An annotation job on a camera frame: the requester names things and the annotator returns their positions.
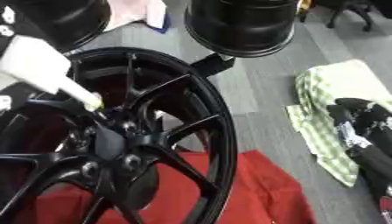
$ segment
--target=wheel spoke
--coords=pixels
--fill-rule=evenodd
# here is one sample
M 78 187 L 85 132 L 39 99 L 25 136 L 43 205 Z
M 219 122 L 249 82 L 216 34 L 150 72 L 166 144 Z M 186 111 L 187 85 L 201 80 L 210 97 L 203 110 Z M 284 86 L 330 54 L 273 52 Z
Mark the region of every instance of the wheel spoke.
M 182 126 L 170 130 L 167 133 L 167 144 L 169 146 L 172 146 L 175 143 L 179 142 L 184 137 L 190 136 L 191 134 L 194 134 L 199 130 L 208 130 L 211 128 L 216 128 L 217 127 L 216 125 L 218 124 L 219 121 L 219 117 L 220 117 L 219 115 L 211 115 L 197 122 L 184 124 Z
M 0 163 L 2 160 L 8 161 L 25 161 L 37 164 L 43 154 L 0 154 Z
M 132 211 L 123 200 L 118 199 L 115 202 L 115 207 L 121 212 L 122 217 L 132 224 L 143 224 L 143 219 L 136 211 Z
M 56 173 L 51 175 L 50 169 L 37 169 L 25 181 L 24 185 L 17 193 L 8 201 L 8 203 L 0 211 L 0 221 L 11 221 L 18 210 L 31 200 L 34 200 L 47 187 L 59 182 L 73 182 L 74 173 Z
M 95 224 L 108 208 L 109 203 L 103 197 L 94 195 L 87 206 L 81 224 Z
M 128 56 L 128 66 L 127 66 L 127 73 L 126 73 L 126 92 L 125 92 L 125 102 L 124 107 L 127 108 L 130 103 L 130 99 L 132 94 L 135 91 L 135 69 L 133 66 L 133 60 L 135 59 L 135 55 L 131 54 Z
M 169 80 L 163 84 L 144 90 L 133 102 L 129 105 L 129 109 L 139 109 L 140 106 L 155 97 L 171 91 L 173 88 L 184 86 L 191 79 L 190 74 L 182 75 L 176 79 Z
M 83 105 L 74 99 L 67 101 L 46 101 L 46 100 L 29 100 L 26 106 L 44 106 L 52 109 L 57 109 L 61 112 L 65 112 L 68 116 L 79 116 L 85 111 Z
M 193 180 L 200 188 L 202 195 L 216 193 L 218 187 L 211 183 L 203 174 L 186 162 L 175 150 L 154 145 L 151 148 L 160 163 L 169 165 Z

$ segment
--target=plaid cloth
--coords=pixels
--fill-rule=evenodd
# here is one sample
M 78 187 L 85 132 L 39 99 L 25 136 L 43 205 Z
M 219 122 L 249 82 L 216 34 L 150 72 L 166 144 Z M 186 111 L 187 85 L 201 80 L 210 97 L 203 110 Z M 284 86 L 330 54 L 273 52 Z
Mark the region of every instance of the plaid cloth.
M 287 107 L 294 130 L 302 134 L 319 165 L 344 185 L 353 186 L 359 167 L 340 144 L 326 106 L 338 98 L 360 98 L 391 111 L 392 96 L 368 66 L 356 59 L 311 68 L 296 78 L 296 89 L 300 104 Z

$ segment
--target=black wheel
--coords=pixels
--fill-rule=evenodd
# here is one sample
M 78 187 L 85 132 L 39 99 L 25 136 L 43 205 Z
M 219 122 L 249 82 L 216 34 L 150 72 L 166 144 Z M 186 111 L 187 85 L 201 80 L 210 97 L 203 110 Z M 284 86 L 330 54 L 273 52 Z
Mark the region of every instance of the black wheel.
M 233 183 L 237 148 L 231 116 L 214 86 L 160 52 L 107 48 L 70 59 L 69 76 L 99 93 L 105 107 L 87 112 L 66 95 L 21 92 L 18 85 L 3 91 L 17 91 L 14 100 L 29 97 L 0 117 L 0 165 L 26 165 L 17 175 L 0 172 L 0 222 L 13 221 L 48 187 L 69 183 L 93 195 L 80 223 L 96 223 L 114 207 L 129 223 L 144 223 L 138 210 L 154 198 L 159 163 L 199 187 L 184 223 L 216 222 Z M 158 111 L 183 124 L 163 129 Z M 172 149 L 191 134 L 203 139 L 206 176 Z

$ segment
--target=red cloth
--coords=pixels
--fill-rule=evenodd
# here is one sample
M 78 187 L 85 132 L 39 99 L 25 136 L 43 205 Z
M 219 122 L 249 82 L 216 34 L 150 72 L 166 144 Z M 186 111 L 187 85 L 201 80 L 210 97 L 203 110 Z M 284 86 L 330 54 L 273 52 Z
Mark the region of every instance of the red cloth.
M 205 153 L 182 153 L 201 172 L 206 173 Z M 147 224 L 181 223 L 199 196 L 197 186 L 171 167 L 160 165 L 160 185 L 156 198 L 140 214 Z M 76 187 L 64 187 L 38 197 L 33 213 L 20 216 L 23 223 L 79 223 L 89 193 Z M 239 155 L 237 173 L 229 202 L 220 224 L 312 224 L 311 209 L 301 185 L 265 156 L 253 150 Z M 126 224 L 115 210 L 108 210 L 99 224 Z

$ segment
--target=floor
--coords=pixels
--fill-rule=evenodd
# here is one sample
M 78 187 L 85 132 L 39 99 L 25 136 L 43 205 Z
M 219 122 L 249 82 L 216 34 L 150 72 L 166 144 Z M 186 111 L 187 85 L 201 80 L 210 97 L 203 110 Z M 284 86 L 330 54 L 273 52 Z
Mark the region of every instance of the floor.
M 131 24 L 100 36 L 84 49 L 137 46 L 187 62 L 207 56 L 210 52 L 198 45 L 183 25 L 186 1 L 165 1 L 172 18 L 172 28 L 165 35 Z M 293 175 L 302 184 L 319 224 L 383 223 L 363 180 L 360 178 L 350 189 L 316 165 L 284 110 L 296 103 L 296 74 L 317 65 L 361 59 L 392 88 L 392 22 L 375 13 L 377 26 L 365 33 L 361 20 L 346 12 L 337 28 L 329 30 L 324 23 L 330 16 L 329 10 L 315 8 L 305 24 L 295 24 L 295 38 L 281 52 L 259 59 L 238 59 L 233 69 L 214 76 L 211 82 L 231 109 L 240 151 L 258 149 Z

